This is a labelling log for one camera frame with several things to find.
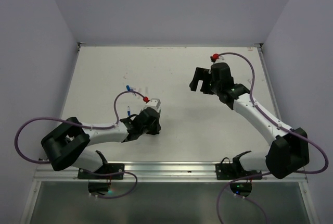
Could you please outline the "white marker blue label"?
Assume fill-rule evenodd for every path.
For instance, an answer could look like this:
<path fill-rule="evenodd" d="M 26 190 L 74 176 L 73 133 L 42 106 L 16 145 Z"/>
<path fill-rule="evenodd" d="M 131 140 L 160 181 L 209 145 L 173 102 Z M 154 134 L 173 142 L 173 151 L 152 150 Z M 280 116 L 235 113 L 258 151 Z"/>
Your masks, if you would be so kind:
<path fill-rule="evenodd" d="M 128 106 L 127 107 L 127 116 L 130 116 L 131 115 L 131 109 L 130 109 L 130 107 Z"/>

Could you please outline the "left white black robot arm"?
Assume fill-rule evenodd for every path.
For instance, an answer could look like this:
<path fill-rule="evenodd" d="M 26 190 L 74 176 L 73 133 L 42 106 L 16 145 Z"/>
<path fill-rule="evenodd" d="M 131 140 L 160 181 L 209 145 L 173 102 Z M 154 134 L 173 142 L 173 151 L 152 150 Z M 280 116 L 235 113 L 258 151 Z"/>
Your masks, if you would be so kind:
<path fill-rule="evenodd" d="M 145 107 L 134 118 L 120 119 L 116 127 L 105 129 L 83 129 L 71 124 L 62 123 L 41 140 L 42 148 L 55 171 L 70 166 L 89 171 L 100 179 L 113 173 L 101 151 L 88 150 L 88 146 L 100 143 L 125 143 L 137 140 L 143 134 L 157 135 L 161 130 L 159 123 L 160 109 Z"/>

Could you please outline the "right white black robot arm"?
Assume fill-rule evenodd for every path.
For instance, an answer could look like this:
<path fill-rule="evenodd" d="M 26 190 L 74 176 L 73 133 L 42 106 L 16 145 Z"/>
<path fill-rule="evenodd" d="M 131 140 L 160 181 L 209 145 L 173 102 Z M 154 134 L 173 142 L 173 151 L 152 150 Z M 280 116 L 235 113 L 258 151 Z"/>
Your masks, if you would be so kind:
<path fill-rule="evenodd" d="M 199 81 L 202 93 L 215 94 L 223 104 L 242 115 L 268 144 L 266 152 L 245 151 L 228 164 L 220 163 L 219 169 L 227 177 L 241 179 L 268 171 L 283 179 L 310 162 L 309 146 L 304 140 L 307 133 L 280 122 L 267 110 L 264 111 L 267 117 L 259 113 L 258 102 L 250 98 L 248 88 L 234 82 L 227 63 L 213 64 L 210 69 L 197 67 L 189 84 L 191 91 L 196 91 Z"/>

